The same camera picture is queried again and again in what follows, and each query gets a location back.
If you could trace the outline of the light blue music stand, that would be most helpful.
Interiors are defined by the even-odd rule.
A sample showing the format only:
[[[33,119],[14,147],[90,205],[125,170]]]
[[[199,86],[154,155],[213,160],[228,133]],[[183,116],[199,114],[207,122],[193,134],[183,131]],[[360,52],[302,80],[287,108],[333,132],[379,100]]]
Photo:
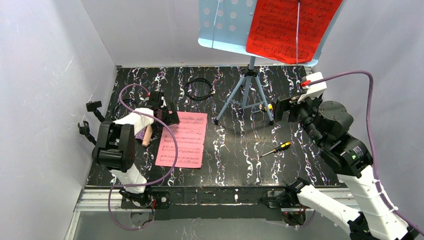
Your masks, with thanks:
[[[342,0],[337,7],[311,61],[306,61],[305,63],[278,61],[282,62],[283,65],[300,64],[305,67],[315,66],[322,53],[324,43],[345,2],[346,0]],[[250,64],[255,64],[256,57],[271,59],[270,57],[260,56],[246,51],[257,0],[246,0],[246,3],[243,4],[242,0],[199,0],[198,3],[200,24],[199,45],[210,49],[250,56]]]

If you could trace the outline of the purple glitter microphone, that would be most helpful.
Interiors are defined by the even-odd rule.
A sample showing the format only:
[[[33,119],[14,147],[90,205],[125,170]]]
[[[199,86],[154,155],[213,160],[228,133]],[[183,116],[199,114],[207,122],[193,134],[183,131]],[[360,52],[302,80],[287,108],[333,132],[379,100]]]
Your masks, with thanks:
[[[138,133],[135,134],[135,139],[142,141],[144,139],[145,132],[146,132],[146,127],[144,127]]]

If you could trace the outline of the pink sheet music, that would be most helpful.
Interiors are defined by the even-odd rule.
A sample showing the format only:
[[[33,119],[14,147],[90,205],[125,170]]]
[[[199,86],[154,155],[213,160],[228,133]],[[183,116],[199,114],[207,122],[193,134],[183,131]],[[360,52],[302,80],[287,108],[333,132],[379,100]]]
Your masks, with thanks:
[[[156,166],[170,167],[175,160],[177,141],[177,168],[199,169],[202,166],[204,142],[206,137],[207,113],[178,112],[179,124],[170,125],[174,137],[164,128],[155,160]]]

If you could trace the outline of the red sheet music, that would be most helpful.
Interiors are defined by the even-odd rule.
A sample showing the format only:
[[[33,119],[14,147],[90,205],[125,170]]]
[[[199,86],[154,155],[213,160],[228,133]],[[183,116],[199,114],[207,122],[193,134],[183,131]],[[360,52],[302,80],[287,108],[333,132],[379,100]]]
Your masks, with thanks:
[[[285,64],[312,62],[341,0],[259,0],[246,51]]]

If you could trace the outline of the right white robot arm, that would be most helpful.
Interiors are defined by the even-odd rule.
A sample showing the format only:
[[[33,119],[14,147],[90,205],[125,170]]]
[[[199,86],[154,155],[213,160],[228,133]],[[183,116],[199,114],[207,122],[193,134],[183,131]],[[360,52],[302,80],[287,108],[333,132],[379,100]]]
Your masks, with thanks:
[[[413,240],[419,236],[416,226],[386,205],[388,198],[374,177],[373,157],[362,141],[349,134],[354,119],[341,103],[280,97],[272,108],[277,121],[288,112],[288,121],[300,124],[319,148],[320,157],[349,188],[359,209],[332,199],[302,178],[285,187],[287,201],[314,209],[352,240]]]

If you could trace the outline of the beige pink microphone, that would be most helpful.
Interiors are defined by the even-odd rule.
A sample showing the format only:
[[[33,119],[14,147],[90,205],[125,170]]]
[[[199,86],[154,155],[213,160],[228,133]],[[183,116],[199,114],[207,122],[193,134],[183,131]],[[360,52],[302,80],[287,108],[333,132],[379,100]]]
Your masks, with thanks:
[[[147,126],[147,127],[145,128],[144,135],[143,135],[143,138],[142,138],[142,143],[141,143],[141,145],[142,145],[143,147],[148,147],[148,146],[149,146],[150,141],[151,141],[151,138],[152,138],[152,135],[153,135],[153,129],[152,129],[152,127],[149,125],[149,126]]]

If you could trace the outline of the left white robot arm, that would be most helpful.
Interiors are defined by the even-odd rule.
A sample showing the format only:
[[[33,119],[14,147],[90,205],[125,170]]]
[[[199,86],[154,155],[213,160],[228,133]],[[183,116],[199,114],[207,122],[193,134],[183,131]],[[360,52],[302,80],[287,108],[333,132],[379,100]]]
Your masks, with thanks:
[[[144,106],[123,118],[100,124],[92,159],[115,175],[127,192],[142,194],[147,180],[135,166],[137,133],[179,123],[175,104],[168,102],[163,92],[152,91]]]

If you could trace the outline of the black round mic stand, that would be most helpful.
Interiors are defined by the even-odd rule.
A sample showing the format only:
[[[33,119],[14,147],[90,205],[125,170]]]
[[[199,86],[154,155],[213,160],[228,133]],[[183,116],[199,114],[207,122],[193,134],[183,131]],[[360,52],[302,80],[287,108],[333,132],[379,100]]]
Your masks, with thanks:
[[[106,119],[105,117],[102,115],[102,113],[99,111],[99,108],[102,107],[102,102],[100,100],[97,101],[89,101],[85,104],[86,106],[86,110],[89,113],[93,113],[95,115],[95,117],[102,123],[104,122]]]
[[[83,120],[82,123],[77,124],[78,132],[80,135],[85,136],[85,138],[96,146],[97,141],[95,137],[90,133],[90,125],[86,120]]]

